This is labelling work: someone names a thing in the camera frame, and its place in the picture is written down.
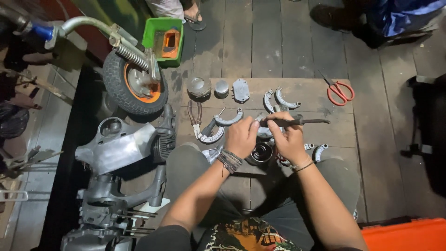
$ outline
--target blue cloth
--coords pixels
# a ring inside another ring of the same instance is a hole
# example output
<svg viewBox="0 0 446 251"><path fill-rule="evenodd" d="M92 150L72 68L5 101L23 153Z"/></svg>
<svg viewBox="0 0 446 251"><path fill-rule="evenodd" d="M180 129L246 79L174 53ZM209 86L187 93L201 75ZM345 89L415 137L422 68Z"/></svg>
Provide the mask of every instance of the blue cloth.
<svg viewBox="0 0 446 251"><path fill-rule="evenodd" d="M385 37L424 27L446 5L446 0L378 0L367 19Z"/></svg>

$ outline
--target orange part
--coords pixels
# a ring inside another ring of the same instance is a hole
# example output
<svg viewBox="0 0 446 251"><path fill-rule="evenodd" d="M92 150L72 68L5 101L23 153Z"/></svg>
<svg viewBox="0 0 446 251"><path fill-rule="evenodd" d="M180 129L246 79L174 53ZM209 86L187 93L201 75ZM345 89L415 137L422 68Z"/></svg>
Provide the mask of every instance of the orange part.
<svg viewBox="0 0 446 251"><path fill-rule="evenodd" d="M137 98L139 101L142 101L144 103L153 103L155 101L157 101L160 96L161 96L161 83L157 83L157 84L151 84L150 85L150 94L153 96L151 98L148 97L140 97L138 95L136 95L132 88L130 88L130 85L128 83L128 72L130 71L129 67L128 67L128 63L125 64L124 66L124 80L125 80L125 84L127 86L127 88L130 90L130 92L133 94L133 96L135 98Z"/></svg>
<svg viewBox="0 0 446 251"><path fill-rule="evenodd" d="M180 32L176 29L170 29L164 33L163 47L161 57L174 59L177 57L180 45Z"/></svg>
<svg viewBox="0 0 446 251"><path fill-rule="evenodd" d="M445 251L446 220L413 220L392 226L373 226L362 231L370 251Z"/></svg>

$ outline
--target orange wheel rim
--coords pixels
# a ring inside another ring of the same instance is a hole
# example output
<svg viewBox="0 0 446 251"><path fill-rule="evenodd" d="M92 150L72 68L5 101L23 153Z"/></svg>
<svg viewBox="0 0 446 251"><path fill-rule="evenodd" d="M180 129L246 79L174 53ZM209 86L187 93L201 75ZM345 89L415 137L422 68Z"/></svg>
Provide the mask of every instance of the orange wheel rim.
<svg viewBox="0 0 446 251"><path fill-rule="evenodd" d="M130 87L128 80L127 80L127 74L128 74L128 66L129 64L126 63L124 66L124 81L125 81L125 85L127 86L128 90L132 93L132 95L137 98L139 101L144 102L144 103L153 103L155 101L157 101L160 96L161 96L161 84L157 83L157 84L151 84L149 86L149 90L150 90L150 94L153 96L151 98L149 97L140 97L138 95L136 95L134 93L134 91L132 90L132 88Z"/></svg>

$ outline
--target tire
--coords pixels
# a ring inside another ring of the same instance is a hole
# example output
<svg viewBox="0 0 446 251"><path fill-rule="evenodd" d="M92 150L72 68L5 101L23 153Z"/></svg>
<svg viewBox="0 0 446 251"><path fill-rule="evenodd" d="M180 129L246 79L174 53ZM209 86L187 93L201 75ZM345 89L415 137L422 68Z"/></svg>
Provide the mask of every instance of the tire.
<svg viewBox="0 0 446 251"><path fill-rule="evenodd" d="M137 99L127 87L124 78L124 68L126 64L127 61L117 55L116 50L112 50L104 61L104 84L112 99L126 112L135 115L150 115L163 109L164 105L167 103L169 91L161 69L161 94L153 103L146 103Z"/></svg>

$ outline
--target coil spring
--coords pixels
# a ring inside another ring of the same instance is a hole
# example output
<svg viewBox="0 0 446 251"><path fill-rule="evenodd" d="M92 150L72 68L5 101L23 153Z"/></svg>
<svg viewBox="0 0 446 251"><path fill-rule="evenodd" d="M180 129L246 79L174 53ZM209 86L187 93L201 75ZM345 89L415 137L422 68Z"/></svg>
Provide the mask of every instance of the coil spring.
<svg viewBox="0 0 446 251"><path fill-rule="evenodd" d="M137 66L141 67L144 71L149 70L149 64L142 59L140 56L136 55L133 51L129 50L127 47L123 46L122 44L119 44L117 53L132 63L135 63Z"/></svg>

